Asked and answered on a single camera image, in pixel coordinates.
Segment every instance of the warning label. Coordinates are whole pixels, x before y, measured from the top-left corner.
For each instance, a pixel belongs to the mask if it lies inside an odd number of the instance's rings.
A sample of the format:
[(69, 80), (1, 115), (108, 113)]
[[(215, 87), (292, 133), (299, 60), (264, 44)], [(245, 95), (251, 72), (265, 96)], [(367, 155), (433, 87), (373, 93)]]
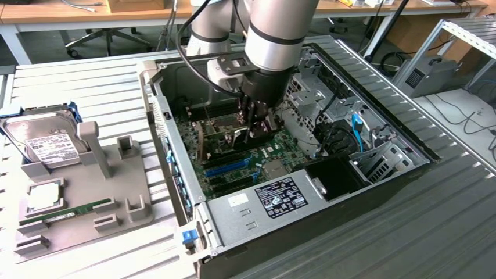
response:
[(308, 205), (291, 177), (255, 189), (255, 192), (272, 219)]
[(79, 158), (77, 150), (68, 134), (31, 138), (25, 140), (25, 144), (45, 164)]

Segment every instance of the motherboard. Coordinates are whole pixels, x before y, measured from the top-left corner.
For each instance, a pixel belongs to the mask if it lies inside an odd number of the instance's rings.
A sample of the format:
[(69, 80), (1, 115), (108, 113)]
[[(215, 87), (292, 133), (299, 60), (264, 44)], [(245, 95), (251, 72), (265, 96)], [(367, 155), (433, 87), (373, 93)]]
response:
[(209, 200), (289, 174), (296, 165), (309, 161), (285, 129), (256, 147), (233, 150), (225, 134), (243, 129), (235, 113), (177, 121), (177, 128)]

